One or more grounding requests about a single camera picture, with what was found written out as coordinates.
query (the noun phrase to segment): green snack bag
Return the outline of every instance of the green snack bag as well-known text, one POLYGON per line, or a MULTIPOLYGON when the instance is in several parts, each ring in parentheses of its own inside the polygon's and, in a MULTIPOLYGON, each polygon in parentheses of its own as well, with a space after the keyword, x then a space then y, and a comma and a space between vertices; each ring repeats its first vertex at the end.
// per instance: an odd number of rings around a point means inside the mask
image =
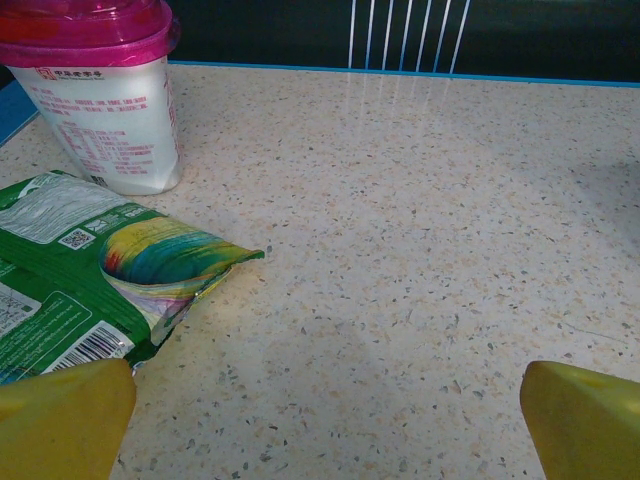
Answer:
POLYGON ((63 172, 0 190, 0 384, 148 360, 234 264, 263 257, 63 172))

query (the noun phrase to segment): countertop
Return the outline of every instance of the countertop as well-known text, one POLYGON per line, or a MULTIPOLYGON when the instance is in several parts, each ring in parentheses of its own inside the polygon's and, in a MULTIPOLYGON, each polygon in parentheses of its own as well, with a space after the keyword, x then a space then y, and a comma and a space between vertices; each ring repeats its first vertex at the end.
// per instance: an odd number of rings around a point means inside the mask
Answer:
MULTIPOLYGON (((113 480, 541 479, 518 391, 640 380, 638 90, 171 67, 138 197, 263 248, 136 376, 113 480)), ((41 117, 0 187, 72 167, 41 117)))

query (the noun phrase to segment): white vertical line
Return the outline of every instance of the white vertical line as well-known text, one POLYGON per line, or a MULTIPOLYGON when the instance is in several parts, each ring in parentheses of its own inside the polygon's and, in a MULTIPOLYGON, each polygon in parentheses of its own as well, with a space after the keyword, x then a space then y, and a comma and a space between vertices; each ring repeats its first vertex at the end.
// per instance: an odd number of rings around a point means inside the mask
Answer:
POLYGON ((440 108, 439 108, 440 111, 444 110, 444 106, 447 103, 447 92, 449 91, 449 85, 451 85, 451 79, 447 78, 445 82, 446 83, 444 84, 444 93, 442 94, 442 102, 440 102, 440 108))
POLYGON ((351 2, 351 36, 349 38, 349 68, 353 64, 353 31, 356 26, 356 0, 351 2))
POLYGON ((440 58, 440 49, 442 48, 442 39, 444 38, 444 29, 447 25, 447 17, 449 16, 449 7, 451 0, 447 0, 447 6, 444 9, 444 17, 442 18, 442 26, 440 27, 440 39, 438 40, 438 50, 436 50, 436 59, 433 62, 433 72, 438 68, 438 60, 440 58))
POLYGON ((404 21, 404 36, 402 37, 402 52, 400 53, 400 71, 402 71, 402 65, 404 64, 404 50, 407 46, 407 34, 409 33, 409 19, 411 19, 412 6, 413 0, 409 0, 409 6, 407 7, 407 18, 404 21))
POLYGON ((398 90, 400 89, 401 78, 402 78, 401 75, 396 76, 396 90, 393 92, 393 100, 391 103, 391 118, 389 119, 389 125, 391 125, 391 122, 393 122, 393 118, 395 117, 396 104, 398 103, 398 90))
POLYGON ((464 31, 464 24, 467 21, 467 12, 469 11, 469 4, 471 0, 467 0, 464 5, 464 13, 462 14, 462 20, 460 21, 460 30, 458 31, 458 40, 456 41, 456 49, 453 51, 453 59, 451 60, 451 68, 449 69, 449 75, 453 73, 453 69, 456 66, 456 58, 458 58, 458 49, 460 48, 460 40, 462 40, 462 32, 464 31))
POLYGON ((361 75, 363 78, 363 86, 362 86, 362 100, 360 101, 360 113, 358 114, 358 129, 356 130, 355 140, 356 142, 360 141, 360 137, 362 136, 362 129, 364 126, 364 101, 367 97, 367 79, 369 75, 361 75))
POLYGON ((424 131, 424 119, 427 116, 427 107, 429 106, 429 98, 431 97, 431 89, 433 87, 433 78, 429 79, 429 91, 427 92, 427 98, 424 101, 424 105, 422 106, 422 114, 420 115, 420 126, 418 127, 418 132, 422 133, 424 131))
POLYGON ((391 17, 393 16, 393 0, 389 2, 389 13, 387 14, 387 35, 384 39, 384 55, 382 56, 382 69, 387 66, 387 50, 389 50, 389 32, 391 31, 391 17))
POLYGON ((380 86, 378 87, 378 107, 382 104, 382 86, 386 75, 380 75, 380 86))
POLYGON ((416 82, 418 80, 418 77, 416 75, 413 75, 413 83, 411 84, 411 93, 409 94, 411 101, 413 101, 414 97, 416 96, 416 82))
POLYGON ((420 39, 420 50, 418 51, 418 63, 416 63, 416 72, 420 71, 420 62, 422 62, 422 52, 424 50, 424 39, 427 38, 427 25, 429 24, 429 13, 431 13, 431 0, 427 3, 427 12, 424 14, 424 23, 422 24, 422 38, 420 39))
POLYGON ((371 0, 371 11, 369 12, 369 35, 367 37, 367 59, 365 60, 365 69, 369 69, 369 54, 371 53, 371 31, 373 30, 373 9, 376 6, 376 0, 371 0))
POLYGON ((344 102, 344 116, 347 118, 349 115, 349 99, 351 98, 351 74, 347 73, 347 94, 345 95, 344 102))

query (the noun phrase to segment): qr code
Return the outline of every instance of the qr code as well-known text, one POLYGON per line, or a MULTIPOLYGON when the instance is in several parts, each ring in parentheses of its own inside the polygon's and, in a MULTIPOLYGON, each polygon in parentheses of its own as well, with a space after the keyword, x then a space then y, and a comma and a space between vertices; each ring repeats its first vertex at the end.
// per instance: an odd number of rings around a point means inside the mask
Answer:
POLYGON ((87 233, 80 228, 76 228, 75 230, 58 240, 58 243, 61 243, 65 247, 69 247, 72 250, 78 250, 79 248, 82 248, 85 245, 91 243, 95 238, 96 237, 94 237, 90 233, 87 233))

